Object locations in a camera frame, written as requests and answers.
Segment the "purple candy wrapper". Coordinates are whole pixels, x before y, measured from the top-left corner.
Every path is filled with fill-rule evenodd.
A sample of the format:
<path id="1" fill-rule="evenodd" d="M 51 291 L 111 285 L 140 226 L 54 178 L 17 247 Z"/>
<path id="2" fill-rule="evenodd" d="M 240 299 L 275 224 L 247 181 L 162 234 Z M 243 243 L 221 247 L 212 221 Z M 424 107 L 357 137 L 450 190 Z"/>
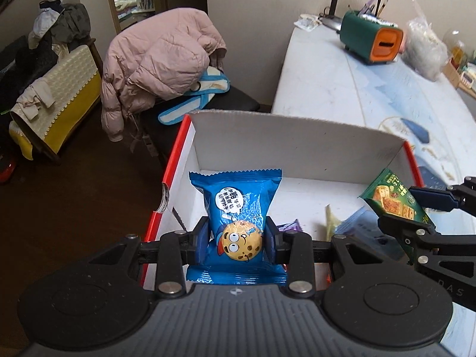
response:
<path id="1" fill-rule="evenodd" d="M 278 226 L 278 230 L 281 232 L 302 232 L 298 219 L 292 221 L 291 223 L 281 224 Z"/>

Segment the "cream yellow snack packet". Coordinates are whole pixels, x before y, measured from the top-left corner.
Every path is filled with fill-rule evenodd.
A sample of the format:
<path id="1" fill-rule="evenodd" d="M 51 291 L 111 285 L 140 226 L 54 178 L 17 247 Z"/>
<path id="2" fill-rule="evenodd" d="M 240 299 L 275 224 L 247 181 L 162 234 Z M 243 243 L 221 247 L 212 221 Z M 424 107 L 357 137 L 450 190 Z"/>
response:
<path id="1" fill-rule="evenodd" d="M 331 241 L 332 236 L 335 234 L 336 228 L 340 226 L 341 221 L 337 218 L 332 210 L 330 205 L 325 207 L 325 217 L 326 217 L 326 240 Z"/>

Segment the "green snack packet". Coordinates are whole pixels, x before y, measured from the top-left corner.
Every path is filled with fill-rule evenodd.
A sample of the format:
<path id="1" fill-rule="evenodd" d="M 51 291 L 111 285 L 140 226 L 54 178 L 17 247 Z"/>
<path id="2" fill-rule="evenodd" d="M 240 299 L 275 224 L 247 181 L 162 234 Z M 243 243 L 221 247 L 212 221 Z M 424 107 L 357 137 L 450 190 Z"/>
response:
<path id="1" fill-rule="evenodd" d="M 378 218 L 383 214 L 392 214 L 435 226 L 424 208 L 410 194 L 406 185 L 389 168 L 385 168 L 379 173 L 361 193 L 360 198 L 366 203 L 368 209 L 374 211 Z M 412 264 L 412 246 L 399 240 L 397 242 L 408 257 L 408 260 L 399 262 Z"/>

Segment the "blue cookie snack packet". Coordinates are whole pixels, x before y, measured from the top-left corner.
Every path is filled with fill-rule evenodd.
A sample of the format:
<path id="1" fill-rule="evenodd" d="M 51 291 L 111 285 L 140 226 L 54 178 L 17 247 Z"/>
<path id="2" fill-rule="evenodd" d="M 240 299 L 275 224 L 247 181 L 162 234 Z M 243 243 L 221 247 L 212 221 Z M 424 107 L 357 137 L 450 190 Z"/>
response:
<path id="1" fill-rule="evenodd" d="M 281 265 L 265 254 L 265 220 L 281 183 L 280 169 L 215 174 L 189 173 L 202 193 L 211 237 L 203 259 L 187 268 L 188 281 L 199 284 L 280 284 Z"/>

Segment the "light blue snack packet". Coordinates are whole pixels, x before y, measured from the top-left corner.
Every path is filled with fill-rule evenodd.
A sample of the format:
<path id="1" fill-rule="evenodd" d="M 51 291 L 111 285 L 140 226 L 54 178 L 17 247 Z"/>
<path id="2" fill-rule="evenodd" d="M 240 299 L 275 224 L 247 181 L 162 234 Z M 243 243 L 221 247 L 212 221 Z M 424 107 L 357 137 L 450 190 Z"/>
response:
<path id="1" fill-rule="evenodd" d="M 378 216 L 373 210 L 362 207 L 340 223 L 334 234 L 354 237 L 380 255 L 396 261 L 408 260 L 404 250 L 393 237 L 383 234 L 378 228 Z"/>

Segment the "red white cardboard box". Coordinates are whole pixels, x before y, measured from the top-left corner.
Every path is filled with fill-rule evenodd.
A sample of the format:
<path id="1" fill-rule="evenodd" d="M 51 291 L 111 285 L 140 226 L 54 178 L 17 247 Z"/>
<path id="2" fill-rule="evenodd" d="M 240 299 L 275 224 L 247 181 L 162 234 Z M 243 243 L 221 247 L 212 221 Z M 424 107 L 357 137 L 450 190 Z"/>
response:
<path id="1" fill-rule="evenodd" d="M 276 223 L 298 220 L 318 239 L 331 204 L 344 217 L 362 205 L 359 194 L 383 168 L 406 185 L 421 184 L 407 141 L 381 131 L 318 119 L 254 112 L 203 110 L 184 118 L 162 181 L 162 201 L 146 241 L 192 230 L 205 214 L 191 172 L 279 168 L 282 180 L 270 206 Z"/>

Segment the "white small clock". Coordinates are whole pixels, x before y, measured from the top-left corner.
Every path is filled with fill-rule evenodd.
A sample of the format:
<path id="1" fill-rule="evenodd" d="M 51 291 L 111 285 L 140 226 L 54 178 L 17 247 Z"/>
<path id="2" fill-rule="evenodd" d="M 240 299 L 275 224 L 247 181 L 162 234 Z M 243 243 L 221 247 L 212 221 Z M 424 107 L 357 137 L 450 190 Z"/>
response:
<path id="1" fill-rule="evenodd" d="M 471 90 L 475 87 L 475 76 L 468 71 L 463 71 L 460 75 L 460 84 L 466 89 Z"/>

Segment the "wooden side shelf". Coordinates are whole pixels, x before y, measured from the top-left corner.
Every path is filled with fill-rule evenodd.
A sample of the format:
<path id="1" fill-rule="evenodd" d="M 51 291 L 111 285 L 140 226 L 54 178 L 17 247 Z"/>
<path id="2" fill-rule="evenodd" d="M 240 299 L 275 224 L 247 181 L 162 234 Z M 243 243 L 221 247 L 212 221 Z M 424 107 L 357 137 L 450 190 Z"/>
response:
<path id="1" fill-rule="evenodd" d="M 451 85 L 456 89 L 462 90 L 473 99 L 476 99 L 475 94 L 475 77 L 466 71 L 458 73 L 451 62 L 448 62 L 443 68 L 443 74 L 449 80 Z"/>

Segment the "pink notebook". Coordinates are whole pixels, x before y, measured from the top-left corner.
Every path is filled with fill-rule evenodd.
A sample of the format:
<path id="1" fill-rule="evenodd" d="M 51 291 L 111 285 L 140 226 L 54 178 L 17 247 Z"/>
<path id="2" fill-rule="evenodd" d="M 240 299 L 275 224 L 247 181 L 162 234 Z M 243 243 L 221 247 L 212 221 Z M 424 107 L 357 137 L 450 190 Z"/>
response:
<path id="1" fill-rule="evenodd" d="M 405 39 L 403 39 L 399 46 L 399 54 L 403 54 L 405 49 L 406 49 L 406 42 L 405 42 Z"/>

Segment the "blue white bag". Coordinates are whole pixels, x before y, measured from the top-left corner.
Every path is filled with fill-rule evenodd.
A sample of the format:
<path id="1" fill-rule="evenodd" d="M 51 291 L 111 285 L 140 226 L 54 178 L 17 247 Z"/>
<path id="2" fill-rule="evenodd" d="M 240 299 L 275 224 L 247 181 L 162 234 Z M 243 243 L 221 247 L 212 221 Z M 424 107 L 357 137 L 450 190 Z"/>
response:
<path id="1" fill-rule="evenodd" d="M 226 75 L 210 66 L 199 80 L 182 95 L 184 99 L 170 109 L 159 113 L 157 119 L 167 126 L 180 123 L 189 112 L 202 110 L 216 94 L 227 93 L 229 90 L 230 81 Z"/>

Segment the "green orange desk organizer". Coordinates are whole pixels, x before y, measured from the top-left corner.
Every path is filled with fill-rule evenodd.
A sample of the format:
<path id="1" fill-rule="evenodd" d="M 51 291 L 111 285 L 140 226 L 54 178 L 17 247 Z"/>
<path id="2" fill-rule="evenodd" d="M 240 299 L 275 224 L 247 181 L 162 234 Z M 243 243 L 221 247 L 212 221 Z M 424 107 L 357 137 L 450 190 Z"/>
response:
<path id="1" fill-rule="evenodd" d="M 372 15 L 348 11 L 342 19 L 340 42 L 370 64 L 391 62 L 399 53 L 403 30 Z"/>

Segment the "cream yellow cushioned sofa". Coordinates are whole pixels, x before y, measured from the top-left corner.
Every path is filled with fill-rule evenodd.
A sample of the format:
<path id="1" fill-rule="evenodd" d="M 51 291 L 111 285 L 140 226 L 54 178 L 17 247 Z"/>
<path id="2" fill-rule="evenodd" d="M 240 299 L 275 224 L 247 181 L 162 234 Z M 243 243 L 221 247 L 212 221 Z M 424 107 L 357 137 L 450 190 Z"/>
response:
<path id="1" fill-rule="evenodd" d="M 36 79 L 9 111 L 9 134 L 25 159 L 33 150 L 57 154 L 100 96 L 101 77 L 90 47 L 81 45 Z"/>

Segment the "pink puffer jacket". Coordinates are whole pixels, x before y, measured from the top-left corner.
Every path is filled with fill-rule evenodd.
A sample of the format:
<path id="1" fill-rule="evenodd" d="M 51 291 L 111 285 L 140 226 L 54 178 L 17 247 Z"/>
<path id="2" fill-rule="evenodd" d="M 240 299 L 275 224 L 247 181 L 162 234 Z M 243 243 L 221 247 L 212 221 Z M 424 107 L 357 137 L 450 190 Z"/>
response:
<path id="1" fill-rule="evenodd" d="M 102 129 L 123 139 L 124 123 L 159 98 L 188 91 L 210 66 L 222 69 L 227 45 L 209 16 L 176 8 L 135 24 L 111 41 L 104 59 Z"/>

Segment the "papers on table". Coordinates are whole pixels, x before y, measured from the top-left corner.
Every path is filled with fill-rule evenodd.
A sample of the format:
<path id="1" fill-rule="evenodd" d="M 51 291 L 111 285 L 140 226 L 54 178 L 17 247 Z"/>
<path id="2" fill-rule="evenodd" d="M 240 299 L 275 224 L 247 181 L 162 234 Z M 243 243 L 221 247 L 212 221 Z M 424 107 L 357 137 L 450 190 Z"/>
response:
<path id="1" fill-rule="evenodd" d="M 322 24 L 320 17 L 312 14 L 301 14 L 294 22 L 294 26 L 305 31 L 312 32 Z"/>

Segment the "clothes pile on chair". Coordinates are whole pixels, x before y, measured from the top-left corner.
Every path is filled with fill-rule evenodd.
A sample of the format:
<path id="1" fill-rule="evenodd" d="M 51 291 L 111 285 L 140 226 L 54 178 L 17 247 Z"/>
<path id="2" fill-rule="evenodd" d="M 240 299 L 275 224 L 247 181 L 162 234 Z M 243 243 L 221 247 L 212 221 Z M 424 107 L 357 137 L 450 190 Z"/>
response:
<path id="1" fill-rule="evenodd" d="M 64 3 L 63 0 L 43 0 L 27 37 L 29 49 L 37 48 L 47 34 L 57 43 L 71 43 L 90 37 L 90 16 L 82 3 Z"/>

